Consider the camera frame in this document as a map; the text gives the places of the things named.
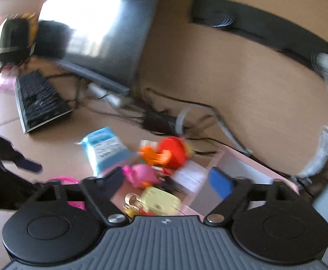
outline computer monitor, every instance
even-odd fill
[[[158,0],[47,0],[34,54],[128,94]]]

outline keyboard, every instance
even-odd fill
[[[24,133],[73,110],[38,71],[20,75],[16,79],[15,95]]]

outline blue packet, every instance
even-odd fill
[[[79,143],[89,160],[94,176],[101,177],[116,166],[122,166],[136,158],[109,127],[86,135]]]

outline ribbed surface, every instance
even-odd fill
[[[13,262],[6,268],[30,269],[35,267],[18,262]],[[108,230],[99,245],[86,256],[50,269],[328,270],[317,261],[292,267],[274,266],[259,261],[233,244],[224,229],[205,226],[196,216],[136,217],[126,227]]]

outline black circular motor housing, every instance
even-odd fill
[[[321,259],[328,247],[328,223],[292,201],[267,202],[239,214],[232,233],[246,252],[279,265]]]
[[[92,214],[58,201],[23,205],[2,230],[11,257],[36,265],[74,260],[89,251],[99,236],[100,224]]]

